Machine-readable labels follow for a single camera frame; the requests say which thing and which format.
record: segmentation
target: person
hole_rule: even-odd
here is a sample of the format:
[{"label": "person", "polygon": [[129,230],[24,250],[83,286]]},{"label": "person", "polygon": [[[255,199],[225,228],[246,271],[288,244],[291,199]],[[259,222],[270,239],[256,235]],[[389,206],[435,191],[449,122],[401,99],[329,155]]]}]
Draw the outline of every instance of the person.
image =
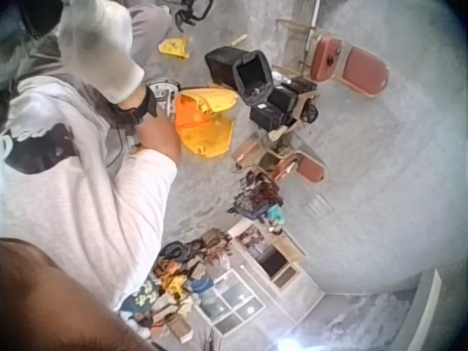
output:
[{"label": "person", "polygon": [[[26,24],[42,25],[33,3],[2,5],[2,29],[15,25],[3,14],[18,8]],[[20,40],[33,51],[17,60],[1,132],[1,330],[19,339],[23,330],[36,345],[18,350],[46,350],[42,339],[70,334],[75,342],[88,332],[104,343],[120,334],[119,345],[123,327],[102,323],[154,264],[181,157],[173,124],[142,83],[142,67],[172,23],[167,9],[106,0],[54,8],[58,34],[35,37],[32,46]],[[4,55],[9,37],[1,39]],[[118,124],[135,130],[141,150],[112,154],[107,135]]]}]

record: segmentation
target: light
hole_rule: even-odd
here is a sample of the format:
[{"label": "light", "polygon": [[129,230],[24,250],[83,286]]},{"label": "light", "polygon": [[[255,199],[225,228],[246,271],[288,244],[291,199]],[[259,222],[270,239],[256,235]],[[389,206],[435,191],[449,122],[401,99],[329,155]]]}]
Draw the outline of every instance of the light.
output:
[{"label": "light", "polygon": [[278,351],[303,351],[303,349],[296,340],[283,339],[278,343]]}]

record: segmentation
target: black wristwatch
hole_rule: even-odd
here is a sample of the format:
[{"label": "black wristwatch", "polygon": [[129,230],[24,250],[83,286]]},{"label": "black wristwatch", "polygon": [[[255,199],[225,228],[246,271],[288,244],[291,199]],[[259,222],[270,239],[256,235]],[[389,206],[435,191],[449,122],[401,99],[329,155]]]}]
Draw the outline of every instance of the black wristwatch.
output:
[{"label": "black wristwatch", "polygon": [[156,111],[157,103],[156,97],[154,96],[153,91],[146,86],[146,94],[145,98],[141,102],[140,106],[136,108],[131,108],[129,110],[122,110],[121,108],[118,109],[119,114],[122,118],[126,120],[133,121],[133,124],[140,124],[143,122],[146,116],[150,115],[153,118],[158,116]]}]

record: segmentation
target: white long-sleeve shirt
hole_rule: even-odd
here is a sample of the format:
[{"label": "white long-sleeve shirt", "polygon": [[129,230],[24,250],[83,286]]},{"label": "white long-sleeve shirt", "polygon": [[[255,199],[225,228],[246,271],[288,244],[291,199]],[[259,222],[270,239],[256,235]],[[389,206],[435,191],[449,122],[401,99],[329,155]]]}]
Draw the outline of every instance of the white long-sleeve shirt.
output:
[{"label": "white long-sleeve shirt", "polygon": [[174,162],[128,156],[112,179],[109,129],[68,84],[20,83],[1,134],[1,232],[37,246],[111,309],[138,291],[161,246]]}]

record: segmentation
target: window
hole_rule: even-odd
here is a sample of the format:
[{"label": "window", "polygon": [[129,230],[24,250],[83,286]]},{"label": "window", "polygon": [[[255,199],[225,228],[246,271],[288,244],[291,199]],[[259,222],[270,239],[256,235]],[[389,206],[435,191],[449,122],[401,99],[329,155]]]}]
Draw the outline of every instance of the window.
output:
[{"label": "window", "polygon": [[299,274],[294,262],[303,257],[303,252],[287,235],[268,242],[261,230],[251,225],[237,240],[278,290],[283,290]]},{"label": "window", "polygon": [[259,314],[265,305],[235,271],[220,276],[200,296],[199,309],[222,335],[232,333]]}]

